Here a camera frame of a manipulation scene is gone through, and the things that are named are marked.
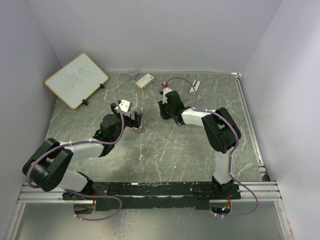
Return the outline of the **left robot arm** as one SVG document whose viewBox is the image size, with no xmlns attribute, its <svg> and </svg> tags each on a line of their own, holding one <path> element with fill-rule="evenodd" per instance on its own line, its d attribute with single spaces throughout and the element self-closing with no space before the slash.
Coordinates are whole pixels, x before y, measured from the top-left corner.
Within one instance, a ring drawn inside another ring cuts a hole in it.
<svg viewBox="0 0 320 240">
<path fill-rule="evenodd" d="M 82 141 L 59 142 L 46 139 L 22 168 L 31 188 L 50 192 L 55 188 L 74 191 L 81 199 L 89 199 L 94 182 L 80 171 L 70 171 L 73 161 L 101 158 L 108 155 L 120 141 L 125 128 L 140 128 L 143 114 L 131 112 L 125 100 L 111 104 L 111 113 L 103 117 L 94 136 Z"/>
</svg>

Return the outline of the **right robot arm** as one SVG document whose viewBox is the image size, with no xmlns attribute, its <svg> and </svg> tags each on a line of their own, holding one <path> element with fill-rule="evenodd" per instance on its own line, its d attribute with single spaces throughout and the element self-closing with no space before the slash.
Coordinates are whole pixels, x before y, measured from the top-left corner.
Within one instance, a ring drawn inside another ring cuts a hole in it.
<svg viewBox="0 0 320 240">
<path fill-rule="evenodd" d="M 173 119 L 178 126 L 203 127 L 210 146 L 215 150 L 212 193 L 216 198 L 223 199 L 234 184 L 232 155 L 241 139 L 238 126 L 224 107 L 203 110 L 184 106 L 178 92 L 169 87 L 161 90 L 160 94 L 162 100 L 158 105 L 162 119 Z"/>
</svg>

